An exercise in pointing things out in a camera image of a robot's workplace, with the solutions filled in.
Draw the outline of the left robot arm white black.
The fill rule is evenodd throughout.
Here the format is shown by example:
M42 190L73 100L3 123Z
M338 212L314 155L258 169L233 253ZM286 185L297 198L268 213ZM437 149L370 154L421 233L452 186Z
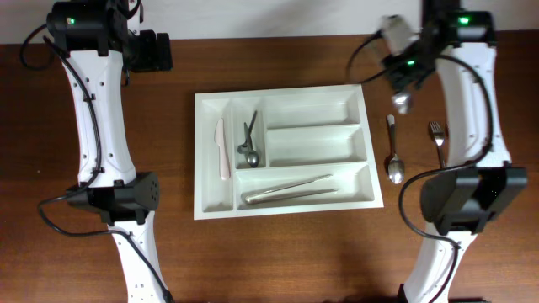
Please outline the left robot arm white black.
M173 69L168 34L141 29L143 19L139 1L60 1L45 41L66 71L79 138L77 184L62 199L105 224L93 234L113 237L129 302L171 302L153 231L159 182L135 169L121 102L131 73Z

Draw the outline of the pink plastic knife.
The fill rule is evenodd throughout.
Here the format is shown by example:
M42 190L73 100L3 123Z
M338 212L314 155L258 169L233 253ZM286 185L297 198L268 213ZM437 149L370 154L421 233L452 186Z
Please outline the pink plastic knife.
M220 118L216 123L214 142L218 146L220 178L222 180L228 180L231 177L231 168L227 153L227 143L223 118Z

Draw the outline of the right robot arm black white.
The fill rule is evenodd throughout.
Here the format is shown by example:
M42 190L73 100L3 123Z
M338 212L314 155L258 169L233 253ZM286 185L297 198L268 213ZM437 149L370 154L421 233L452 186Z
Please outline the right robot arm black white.
M437 73L445 96L448 155L421 182L423 242L400 302L446 302L465 251L528 183L513 165L502 135L494 86L498 41L494 19L458 1L426 1L421 27L387 16L380 35L390 50L383 65L396 93Z

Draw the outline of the small steel teaspoon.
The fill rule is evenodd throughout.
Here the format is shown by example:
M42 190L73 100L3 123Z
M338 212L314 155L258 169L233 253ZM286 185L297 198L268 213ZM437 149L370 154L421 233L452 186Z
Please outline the small steel teaspoon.
M245 151L246 161L250 167L257 167L259 165L259 154L253 148L253 142L251 138L251 131L247 124L244 124L246 130L247 150Z
M258 111L255 110L249 125L247 125L247 124L244 125L245 126L245 128L244 128L245 142L242 145L237 147L237 151L240 154L246 154L246 153L253 150L253 143L252 143L251 134L252 134L252 131L253 131L253 127L254 127L254 123L256 121L257 114L258 114Z

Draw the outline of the steel spoon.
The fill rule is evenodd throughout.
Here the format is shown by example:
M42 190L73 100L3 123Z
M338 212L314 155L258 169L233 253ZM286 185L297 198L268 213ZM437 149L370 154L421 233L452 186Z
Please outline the steel spoon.
M392 105L399 114L409 114L413 106L412 94L407 89L396 92L392 96Z
M397 126L392 114L387 116L387 126L391 141L391 158L387 164L387 173L390 181L400 184L404 180L405 167L402 159L397 155Z

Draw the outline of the steel fork left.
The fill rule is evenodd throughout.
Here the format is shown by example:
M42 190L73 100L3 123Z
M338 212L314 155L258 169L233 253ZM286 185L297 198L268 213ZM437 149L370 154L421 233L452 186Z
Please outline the steel fork left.
M443 145L445 142L445 131L441 128L440 123L437 121L429 122L430 136L436 145L439 163L442 168L446 166L445 156L443 153Z

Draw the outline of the white plastic cutlery tray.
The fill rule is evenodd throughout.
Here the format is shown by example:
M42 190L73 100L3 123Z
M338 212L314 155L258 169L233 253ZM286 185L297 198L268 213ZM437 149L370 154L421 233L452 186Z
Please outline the white plastic cutlery tray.
M259 165L250 167L237 147L244 124L258 114L251 134ZM223 118L231 177L219 174L217 121ZM331 178L291 189L337 192L246 205L242 194L303 179ZM357 85L285 88L195 95L197 220L284 215L383 205L362 90Z

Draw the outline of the steel serving tongs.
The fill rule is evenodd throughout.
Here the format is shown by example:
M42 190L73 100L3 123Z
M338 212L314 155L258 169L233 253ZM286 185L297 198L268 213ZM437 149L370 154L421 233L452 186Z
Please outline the steel serving tongs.
M326 174L313 178L295 181L293 183L282 184L277 187L261 189L256 192L242 194L242 200L246 205L259 205L263 203L271 203L285 199L295 199L318 194L329 194L337 192L337 189L309 189L302 191L291 191L291 189L304 187L310 183L316 183L327 178L331 178L332 174Z

